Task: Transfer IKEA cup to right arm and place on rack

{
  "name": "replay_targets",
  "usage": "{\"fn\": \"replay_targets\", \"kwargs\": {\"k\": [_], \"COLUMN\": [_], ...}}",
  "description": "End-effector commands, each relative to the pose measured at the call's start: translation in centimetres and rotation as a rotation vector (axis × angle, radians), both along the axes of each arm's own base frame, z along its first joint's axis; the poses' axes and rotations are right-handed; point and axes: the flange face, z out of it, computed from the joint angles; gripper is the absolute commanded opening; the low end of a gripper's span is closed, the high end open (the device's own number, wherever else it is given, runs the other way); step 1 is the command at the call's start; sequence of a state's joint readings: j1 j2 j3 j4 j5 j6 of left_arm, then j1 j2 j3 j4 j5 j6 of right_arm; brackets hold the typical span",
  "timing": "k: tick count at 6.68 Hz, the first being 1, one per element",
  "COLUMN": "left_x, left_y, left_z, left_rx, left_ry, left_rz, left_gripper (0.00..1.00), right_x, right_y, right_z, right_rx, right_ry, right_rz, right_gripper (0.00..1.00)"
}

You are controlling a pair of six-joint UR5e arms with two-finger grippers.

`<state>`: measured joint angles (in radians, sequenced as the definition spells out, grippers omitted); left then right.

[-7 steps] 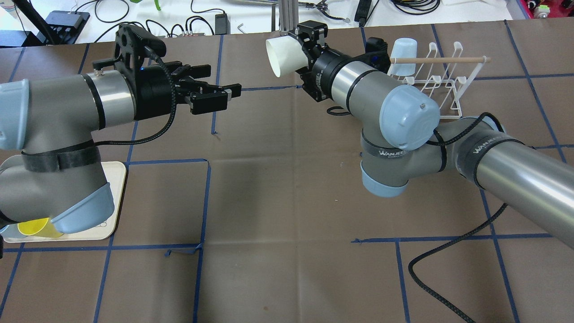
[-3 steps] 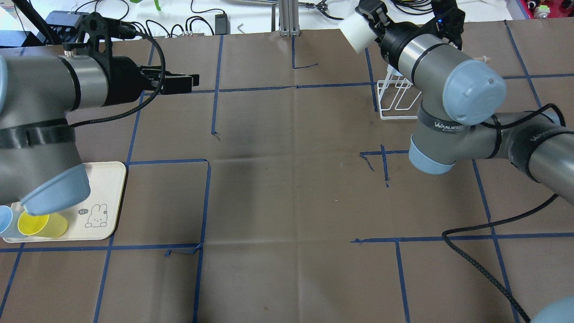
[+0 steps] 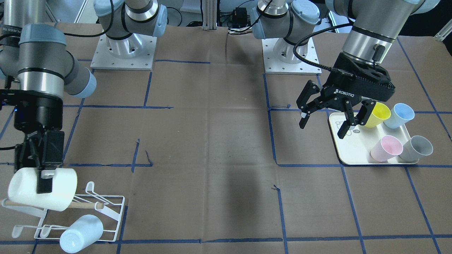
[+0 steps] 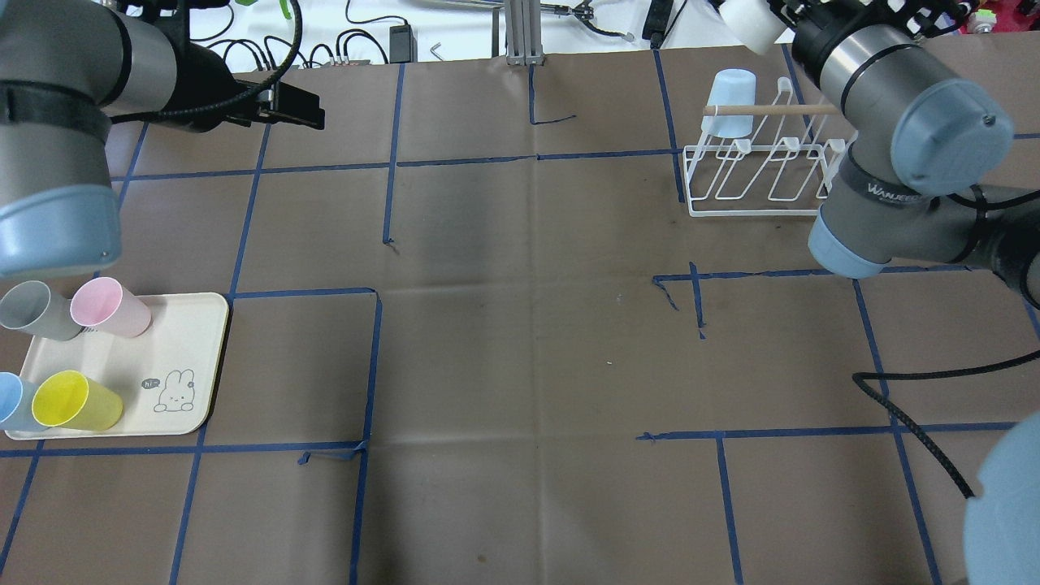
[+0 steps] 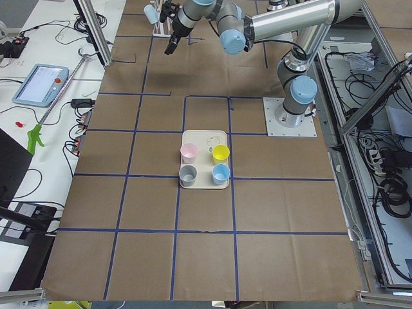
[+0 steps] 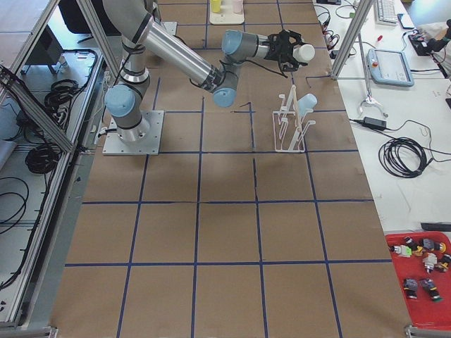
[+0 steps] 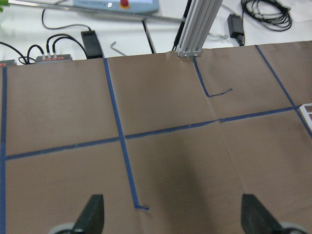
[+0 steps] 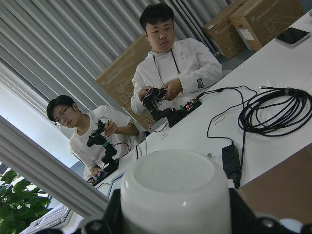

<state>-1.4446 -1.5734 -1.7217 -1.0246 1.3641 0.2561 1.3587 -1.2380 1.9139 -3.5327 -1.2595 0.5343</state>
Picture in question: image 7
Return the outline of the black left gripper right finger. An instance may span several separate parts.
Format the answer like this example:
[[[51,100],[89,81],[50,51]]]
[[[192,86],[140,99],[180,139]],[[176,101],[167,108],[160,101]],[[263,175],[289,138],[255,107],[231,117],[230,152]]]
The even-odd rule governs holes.
[[[246,234],[281,234],[282,226],[253,194],[243,194],[241,226]]]

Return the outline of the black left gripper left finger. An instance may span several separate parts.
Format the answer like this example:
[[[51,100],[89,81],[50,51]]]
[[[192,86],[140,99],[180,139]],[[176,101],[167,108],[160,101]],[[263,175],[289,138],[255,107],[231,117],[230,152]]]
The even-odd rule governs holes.
[[[73,234],[101,234],[104,228],[103,195],[92,195],[74,223]]]

